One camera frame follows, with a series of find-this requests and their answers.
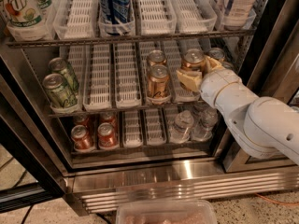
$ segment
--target green can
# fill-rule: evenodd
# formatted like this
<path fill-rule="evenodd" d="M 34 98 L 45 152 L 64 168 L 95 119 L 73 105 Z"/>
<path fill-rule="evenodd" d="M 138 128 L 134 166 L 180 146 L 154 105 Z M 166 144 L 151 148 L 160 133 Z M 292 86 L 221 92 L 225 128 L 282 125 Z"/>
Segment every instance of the green can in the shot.
<path fill-rule="evenodd" d="M 69 108 L 78 103 L 75 93 L 60 74 L 50 74 L 43 80 L 43 87 L 55 108 Z"/>
<path fill-rule="evenodd" d="M 78 79 L 70 62 L 57 57 L 49 62 L 49 68 L 52 73 L 64 76 L 74 94 L 78 95 Z"/>

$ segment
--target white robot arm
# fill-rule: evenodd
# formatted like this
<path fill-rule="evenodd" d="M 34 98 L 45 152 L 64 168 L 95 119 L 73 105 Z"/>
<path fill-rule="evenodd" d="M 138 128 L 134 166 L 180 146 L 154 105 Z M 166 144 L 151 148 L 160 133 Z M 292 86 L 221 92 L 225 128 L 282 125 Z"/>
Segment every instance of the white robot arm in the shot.
<path fill-rule="evenodd" d="M 217 108 L 235 141 L 250 156 L 267 159 L 278 150 L 299 165 L 299 113 L 271 97 L 258 97 L 228 69 L 207 74 L 202 99 Z"/>

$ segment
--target open refrigerator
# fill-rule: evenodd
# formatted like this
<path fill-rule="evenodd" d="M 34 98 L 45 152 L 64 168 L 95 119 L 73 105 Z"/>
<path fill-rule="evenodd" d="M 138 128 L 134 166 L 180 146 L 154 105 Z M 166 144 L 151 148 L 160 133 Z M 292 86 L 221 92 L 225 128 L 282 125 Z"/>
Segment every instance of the open refrigerator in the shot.
<path fill-rule="evenodd" d="M 186 16 L 191 15 L 179 11 L 181 0 L 158 0 L 159 18 L 146 12 L 153 0 L 132 0 L 132 32 L 122 36 L 106 33 L 109 27 L 97 17 L 97 0 L 78 1 L 84 6 L 77 0 L 53 0 L 54 39 L 1 38 L 1 120 L 7 128 L 3 131 L 17 141 L 0 141 L 39 185 L 15 190 L 23 195 L 1 195 L 3 210 L 63 196 L 83 216 L 134 201 L 208 200 L 298 188 L 297 165 L 279 152 L 268 160 L 250 157 L 221 116 L 204 142 L 174 144 L 169 131 L 176 114 L 199 103 L 200 95 L 183 90 L 176 77 L 182 54 L 192 48 L 223 49 L 227 61 L 257 94 L 299 106 L 299 0 L 257 0 L 250 26 L 236 31 L 215 30 L 211 23 L 220 15 L 206 12 L 209 8 L 205 25 L 189 24 Z M 194 1 L 201 6 L 206 2 Z M 279 9 L 273 11 L 274 4 Z M 92 7 L 88 22 L 72 16 L 72 7 Z M 171 79 L 172 98 L 163 105 L 146 99 L 146 58 L 154 49 L 165 53 Z M 42 88 L 49 61 L 58 56 L 72 63 L 78 77 L 78 105 L 72 113 L 55 113 Z M 100 114 L 107 111 L 117 114 L 120 147 L 77 152 L 70 138 L 73 117 L 93 117 L 96 130 Z M 93 141 L 97 144 L 96 134 Z"/>

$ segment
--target orange cable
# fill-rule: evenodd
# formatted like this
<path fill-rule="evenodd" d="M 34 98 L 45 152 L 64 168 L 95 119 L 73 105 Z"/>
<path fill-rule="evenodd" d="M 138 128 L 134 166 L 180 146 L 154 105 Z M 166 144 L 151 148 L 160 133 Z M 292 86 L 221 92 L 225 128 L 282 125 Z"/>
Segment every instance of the orange cable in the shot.
<path fill-rule="evenodd" d="M 299 206 L 299 203 L 284 203 L 284 202 L 276 201 L 276 200 L 273 200 L 273 199 L 270 199 L 270 198 L 266 198 L 263 195 L 258 194 L 258 193 L 254 193 L 254 194 L 256 196 L 270 202 L 270 203 L 275 203 L 275 204 L 279 204 L 279 205 L 286 205 L 286 206 Z"/>

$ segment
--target floor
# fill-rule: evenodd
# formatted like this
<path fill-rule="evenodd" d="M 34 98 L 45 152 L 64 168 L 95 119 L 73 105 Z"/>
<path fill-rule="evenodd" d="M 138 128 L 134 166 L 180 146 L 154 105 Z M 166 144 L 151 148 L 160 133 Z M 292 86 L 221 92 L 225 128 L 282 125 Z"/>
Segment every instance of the floor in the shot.
<path fill-rule="evenodd" d="M 16 160 L 11 158 L 0 145 L 0 189 L 36 182 Z M 219 224 L 299 224 L 299 189 L 264 193 L 263 196 L 297 205 L 270 203 L 256 195 L 209 201 Z M 102 217 L 98 215 L 78 217 L 63 199 L 36 204 L 26 216 L 29 209 L 30 207 L 25 207 L 0 214 L 0 224 L 109 224 L 115 223 L 116 215 L 113 212 Z"/>

